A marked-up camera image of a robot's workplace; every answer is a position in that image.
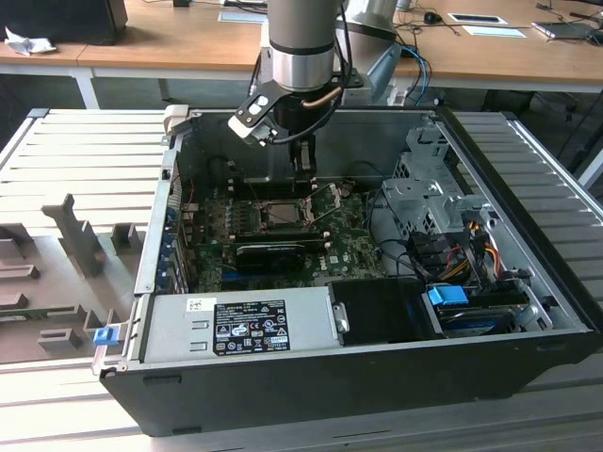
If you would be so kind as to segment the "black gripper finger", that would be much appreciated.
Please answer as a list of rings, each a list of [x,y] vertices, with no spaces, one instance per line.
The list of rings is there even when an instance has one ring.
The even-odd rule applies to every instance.
[[[305,151],[304,151],[304,169],[305,169],[305,179],[311,185],[313,184],[313,180],[315,179],[317,172],[317,160],[316,160],[316,137],[310,136],[305,141]]]
[[[296,139],[289,144],[289,158],[293,171],[293,186],[303,182],[303,163],[302,163],[303,141]]]

